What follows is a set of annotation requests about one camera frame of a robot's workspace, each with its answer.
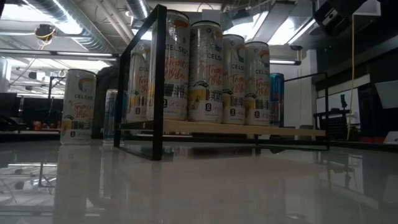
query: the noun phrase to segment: table surface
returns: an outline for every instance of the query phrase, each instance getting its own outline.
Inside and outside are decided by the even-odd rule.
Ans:
[[[145,150],[150,142],[126,142]],[[398,223],[398,154],[165,142],[0,144],[0,223]]]

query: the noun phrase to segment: wooden shelf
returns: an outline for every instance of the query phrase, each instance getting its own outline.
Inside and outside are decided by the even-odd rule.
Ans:
[[[120,129],[144,129],[151,130],[154,127],[153,121],[125,123]],[[225,134],[277,134],[287,136],[325,136],[324,130],[294,129],[294,128],[273,128],[262,126],[246,126],[236,124],[214,124],[199,123],[190,121],[164,120],[163,131],[183,133],[225,133]]]

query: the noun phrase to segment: blue can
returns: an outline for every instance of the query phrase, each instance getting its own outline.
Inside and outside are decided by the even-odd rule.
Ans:
[[[105,99],[105,117],[104,117],[104,142],[113,142],[114,139],[114,117],[116,113],[116,97],[118,95],[118,90],[110,89],[106,91]],[[123,115],[122,123],[126,120],[127,111],[127,92],[123,94]],[[124,134],[122,132],[121,140],[124,140]]]
[[[284,93],[285,77],[281,73],[270,74],[271,86],[271,117],[270,124],[273,127],[284,127]]]

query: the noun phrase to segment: ventilation duct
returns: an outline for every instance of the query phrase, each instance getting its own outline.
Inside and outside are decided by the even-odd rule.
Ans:
[[[150,14],[150,8],[146,0],[126,0],[131,16],[137,20],[145,19]]]
[[[33,10],[47,15],[57,29],[76,34],[73,40],[91,52],[115,52],[114,47],[72,0],[23,0]]]

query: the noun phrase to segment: celsius can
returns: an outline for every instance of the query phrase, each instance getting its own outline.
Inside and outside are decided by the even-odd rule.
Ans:
[[[221,123],[223,119],[223,31],[213,21],[191,27],[188,120]]]
[[[223,36],[223,123],[244,124],[244,39]]]
[[[147,120],[149,62],[150,40],[140,40],[131,52],[126,115],[128,122]]]
[[[269,48],[264,42],[246,43],[246,124],[269,126]]]
[[[61,144],[90,143],[95,86],[93,72],[69,69],[63,99]]]
[[[270,124],[274,127],[284,126],[284,91],[285,78],[281,73],[270,75],[271,83],[271,118]]]
[[[112,142],[114,139],[114,117],[116,114],[116,98],[118,96],[118,90],[109,89],[106,91],[105,98],[105,117],[104,117],[104,142]],[[127,94],[123,94],[123,112],[122,112],[122,123],[124,123],[124,115],[126,114],[127,106]]]
[[[187,119],[190,23],[182,12],[167,10],[164,74],[164,119]],[[156,33],[152,33],[151,55],[155,55]],[[154,119],[155,57],[150,60],[147,119]]]

